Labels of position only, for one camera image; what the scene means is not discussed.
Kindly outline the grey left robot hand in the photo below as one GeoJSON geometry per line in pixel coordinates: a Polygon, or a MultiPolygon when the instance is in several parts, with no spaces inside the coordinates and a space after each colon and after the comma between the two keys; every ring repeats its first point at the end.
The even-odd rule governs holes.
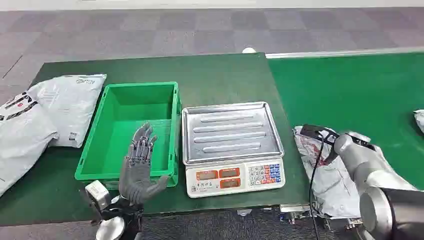
{"type": "Polygon", "coordinates": [[[162,175],[152,181],[151,158],[158,137],[153,127],[145,122],[138,128],[130,141],[127,155],[123,158],[118,190],[122,197],[134,205],[143,205],[166,189],[169,176],[162,175]]]}

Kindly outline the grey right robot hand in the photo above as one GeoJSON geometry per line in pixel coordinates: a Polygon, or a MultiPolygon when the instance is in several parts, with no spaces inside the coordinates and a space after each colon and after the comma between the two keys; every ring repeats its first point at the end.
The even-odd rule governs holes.
{"type": "Polygon", "coordinates": [[[338,154],[335,152],[334,145],[334,142],[328,141],[326,139],[323,141],[323,148],[327,152],[326,157],[324,157],[322,160],[323,165],[331,164],[338,157],[338,154]]]}

